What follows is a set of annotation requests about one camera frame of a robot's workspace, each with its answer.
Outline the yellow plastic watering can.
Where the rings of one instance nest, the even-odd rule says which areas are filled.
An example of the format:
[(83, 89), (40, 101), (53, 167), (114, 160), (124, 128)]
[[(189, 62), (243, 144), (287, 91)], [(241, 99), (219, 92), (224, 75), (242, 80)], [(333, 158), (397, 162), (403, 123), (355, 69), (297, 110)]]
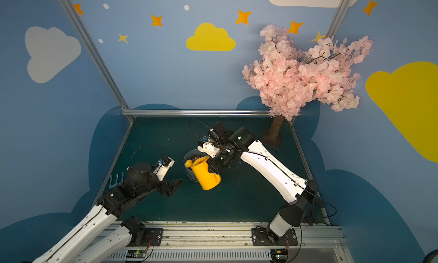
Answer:
[(189, 159), (185, 163), (186, 168), (190, 168), (194, 172), (202, 189), (205, 191), (215, 188), (222, 181), (220, 175), (208, 172), (207, 160), (210, 158), (210, 156), (204, 156), (197, 158), (195, 161)]

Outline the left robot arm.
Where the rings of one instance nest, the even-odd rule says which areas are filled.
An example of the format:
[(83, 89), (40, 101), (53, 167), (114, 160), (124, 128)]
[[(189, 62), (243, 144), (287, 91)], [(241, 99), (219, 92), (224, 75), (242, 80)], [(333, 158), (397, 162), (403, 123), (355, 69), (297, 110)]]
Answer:
[(171, 196), (182, 182), (165, 181), (173, 164), (173, 159), (164, 158), (154, 166), (141, 163), (128, 168), (124, 181), (108, 189), (85, 218), (35, 262), (100, 263), (119, 249), (147, 241), (144, 224), (139, 219), (129, 218), (108, 237), (89, 246), (102, 231), (150, 193), (157, 191)]

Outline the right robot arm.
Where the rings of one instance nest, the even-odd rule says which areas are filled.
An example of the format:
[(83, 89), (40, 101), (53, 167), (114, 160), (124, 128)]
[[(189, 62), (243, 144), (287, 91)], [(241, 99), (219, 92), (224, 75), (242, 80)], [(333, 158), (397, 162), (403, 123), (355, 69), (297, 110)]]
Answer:
[(271, 236), (283, 237), (293, 227), (301, 225), (319, 189), (314, 180), (304, 179), (283, 165), (246, 128), (229, 130), (221, 122), (198, 140), (197, 149), (210, 156), (208, 171), (219, 174), (239, 159), (257, 170), (281, 194), (286, 205), (268, 226)]

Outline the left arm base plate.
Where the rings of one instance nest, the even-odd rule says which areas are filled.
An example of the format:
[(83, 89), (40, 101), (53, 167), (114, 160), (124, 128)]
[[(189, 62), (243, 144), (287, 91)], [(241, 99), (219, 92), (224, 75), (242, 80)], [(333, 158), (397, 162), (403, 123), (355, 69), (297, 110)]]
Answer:
[(133, 233), (128, 247), (143, 247), (149, 244), (154, 247), (159, 247), (162, 242), (163, 231), (162, 228), (140, 229)]

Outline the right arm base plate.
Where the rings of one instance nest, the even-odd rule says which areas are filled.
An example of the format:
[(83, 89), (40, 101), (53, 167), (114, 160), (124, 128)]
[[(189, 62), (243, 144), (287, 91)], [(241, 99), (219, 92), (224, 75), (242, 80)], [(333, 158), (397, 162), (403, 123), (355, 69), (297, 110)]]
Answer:
[(283, 236), (277, 236), (269, 228), (256, 226), (251, 229), (251, 237), (255, 247), (262, 246), (298, 246), (298, 237), (295, 230), (288, 230)]

